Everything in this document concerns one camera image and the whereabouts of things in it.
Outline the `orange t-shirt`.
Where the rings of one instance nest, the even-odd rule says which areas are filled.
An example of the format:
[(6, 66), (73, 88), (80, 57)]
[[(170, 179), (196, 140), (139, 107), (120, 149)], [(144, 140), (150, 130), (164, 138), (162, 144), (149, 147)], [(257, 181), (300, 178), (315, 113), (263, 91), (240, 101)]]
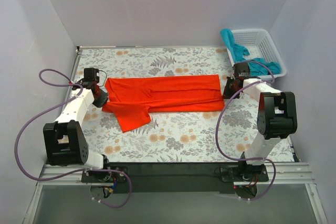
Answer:
[(151, 122), (151, 113), (213, 112), (224, 108), (218, 75), (109, 78), (103, 112), (113, 113), (122, 132)]

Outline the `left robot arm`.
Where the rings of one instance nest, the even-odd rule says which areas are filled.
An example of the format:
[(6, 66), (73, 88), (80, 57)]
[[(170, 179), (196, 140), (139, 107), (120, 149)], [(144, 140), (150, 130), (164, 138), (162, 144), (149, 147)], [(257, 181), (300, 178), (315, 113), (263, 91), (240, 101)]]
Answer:
[(83, 78), (71, 89), (71, 101), (54, 122), (45, 124), (43, 135), (50, 165), (83, 165), (94, 169), (93, 175), (98, 181), (106, 182), (111, 178), (112, 170), (104, 164), (104, 155), (89, 150), (81, 128), (89, 107), (101, 108), (108, 100), (108, 94), (101, 90), (99, 82), (99, 70), (85, 68)]

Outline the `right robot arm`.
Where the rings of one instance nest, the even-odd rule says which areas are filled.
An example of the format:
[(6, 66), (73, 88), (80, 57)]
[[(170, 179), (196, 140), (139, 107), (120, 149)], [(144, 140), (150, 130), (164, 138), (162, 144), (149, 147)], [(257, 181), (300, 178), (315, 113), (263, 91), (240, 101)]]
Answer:
[(239, 98), (243, 92), (259, 103), (256, 120), (258, 133), (236, 165), (220, 169), (224, 182), (266, 182), (266, 158), (281, 140), (297, 130), (295, 95), (274, 89), (270, 81), (252, 76), (249, 63), (243, 61), (233, 65), (234, 73), (227, 79), (223, 97)]

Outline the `floral table mat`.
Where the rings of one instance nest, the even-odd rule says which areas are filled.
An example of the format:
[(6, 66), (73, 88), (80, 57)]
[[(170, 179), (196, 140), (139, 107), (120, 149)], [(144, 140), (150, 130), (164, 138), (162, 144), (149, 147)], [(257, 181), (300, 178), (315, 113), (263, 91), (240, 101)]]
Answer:
[[(101, 79), (232, 74), (224, 48), (82, 49), (75, 80), (95, 67)], [(91, 106), (82, 123), (92, 151), (112, 162), (225, 162), (248, 150), (257, 134), (258, 103), (242, 94), (218, 112), (153, 113), (151, 122), (122, 132), (116, 117)]]

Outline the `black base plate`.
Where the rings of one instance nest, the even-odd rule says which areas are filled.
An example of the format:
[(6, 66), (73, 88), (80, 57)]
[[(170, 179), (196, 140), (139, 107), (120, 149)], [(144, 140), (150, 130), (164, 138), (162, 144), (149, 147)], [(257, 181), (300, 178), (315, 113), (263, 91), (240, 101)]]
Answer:
[(229, 163), (109, 163), (108, 172), (83, 172), (81, 182), (102, 186), (117, 181), (116, 194), (220, 192), (234, 193), (234, 183), (268, 182), (264, 165)]

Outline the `aluminium frame rail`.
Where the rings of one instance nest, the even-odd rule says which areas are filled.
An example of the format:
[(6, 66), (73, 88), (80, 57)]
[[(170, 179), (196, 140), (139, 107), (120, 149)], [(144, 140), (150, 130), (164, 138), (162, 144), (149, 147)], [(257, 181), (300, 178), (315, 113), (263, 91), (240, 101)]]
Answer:
[[(266, 163), (266, 169), (269, 178), (276, 175), (274, 184), (314, 184), (315, 179), (312, 171), (307, 163), (288, 163), (288, 162), (276, 162), (276, 172), (274, 173), (273, 166), (270, 163)], [(75, 170), (75, 167), (57, 167), (45, 165), (42, 168), (40, 177), (51, 178), (64, 173)], [(83, 185), (81, 182), (82, 171), (69, 174), (62, 178), (39, 181), (41, 185)]]

